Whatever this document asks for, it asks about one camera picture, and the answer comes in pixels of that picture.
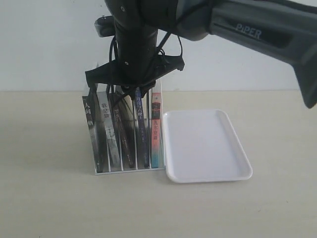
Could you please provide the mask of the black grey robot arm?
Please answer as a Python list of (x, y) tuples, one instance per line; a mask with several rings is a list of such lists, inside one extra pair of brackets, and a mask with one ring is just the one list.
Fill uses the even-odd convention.
[[(216, 35), (291, 65), (307, 108), (317, 103), (317, 9), (290, 0), (108, 0), (95, 21), (113, 38), (108, 63), (86, 71), (90, 87), (119, 85), (146, 94), (156, 80), (182, 70), (182, 56), (162, 48), (171, 35), (199, 41)], [(166, 33), (157, 41), (158, 31)]]

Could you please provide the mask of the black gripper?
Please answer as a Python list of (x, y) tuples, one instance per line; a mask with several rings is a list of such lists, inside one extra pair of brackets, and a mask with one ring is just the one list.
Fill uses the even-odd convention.
[(89, 87), (102, 83), (149, 88), (157, 79), (174, 70), (182, 71), (185, 66), (181, 55), (168, 56), (157, 52), (156, 34), (139, 39), (117, 35), (116, 43), (116, 59), (85, 71)]

